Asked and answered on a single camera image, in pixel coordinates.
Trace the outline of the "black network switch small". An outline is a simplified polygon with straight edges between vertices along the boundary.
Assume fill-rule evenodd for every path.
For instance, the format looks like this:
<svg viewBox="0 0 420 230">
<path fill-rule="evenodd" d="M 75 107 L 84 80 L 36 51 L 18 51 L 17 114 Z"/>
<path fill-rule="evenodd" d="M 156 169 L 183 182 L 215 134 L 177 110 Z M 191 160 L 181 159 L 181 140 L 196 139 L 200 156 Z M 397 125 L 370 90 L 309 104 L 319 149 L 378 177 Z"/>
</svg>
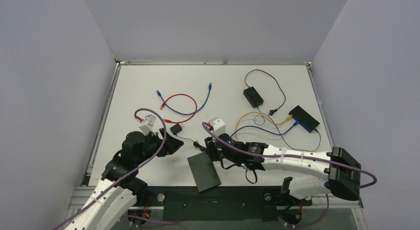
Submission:
<svg viewBox="0 0 420 230">
<path fill-rule="evenodd" d="M 289 113 L 300 126 L 302 126 L 308 133 L 316 130 L 320 122 L 306 112 L 301 106 L 294 107 Z"/>
</svg>

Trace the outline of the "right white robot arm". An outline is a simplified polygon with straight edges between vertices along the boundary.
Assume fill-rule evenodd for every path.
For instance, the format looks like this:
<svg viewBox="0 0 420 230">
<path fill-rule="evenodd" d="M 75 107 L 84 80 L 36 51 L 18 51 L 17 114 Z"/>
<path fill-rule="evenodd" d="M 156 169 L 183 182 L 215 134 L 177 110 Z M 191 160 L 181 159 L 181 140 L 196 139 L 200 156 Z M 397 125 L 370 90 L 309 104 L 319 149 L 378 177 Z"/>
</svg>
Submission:
<svg viewBox="0 0 420 230">
<path fill-rule="evenodd" d="M 226 133 L 205 139 L 205 153 L 213 162 L 229 160 L 249 171 L 300 173 L 286 177 L 279 197 L 291 204 L 309 196 L 332 194 L 337 198 L 358 201 L 361 188 L 361 164 L 341 147 L 327 152 L 305 152 L 275 147 L 260 142 L 237 142 Z"/>
</svg>

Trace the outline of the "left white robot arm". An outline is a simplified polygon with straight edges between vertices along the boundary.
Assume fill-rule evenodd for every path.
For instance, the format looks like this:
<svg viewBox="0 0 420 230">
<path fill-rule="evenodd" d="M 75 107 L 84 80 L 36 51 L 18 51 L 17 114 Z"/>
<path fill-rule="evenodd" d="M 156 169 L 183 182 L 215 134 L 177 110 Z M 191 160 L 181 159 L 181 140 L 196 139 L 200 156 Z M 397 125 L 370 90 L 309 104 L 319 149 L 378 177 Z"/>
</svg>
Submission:
<svg viewBox="0 0 420 230">
<path fill-rule="evenodd" d="M 122 148 L 107 163 L 96 188 L 82 209 L 68 220 L 68 230 L 109 230 L 135 205 L 148 199 L 148 185 L 137 178 L 139 167 L 155 157 L 173 155 L 183 141 L 173 138 L 164 128 L 159 132 L 132 131 Z"/>
</svg>

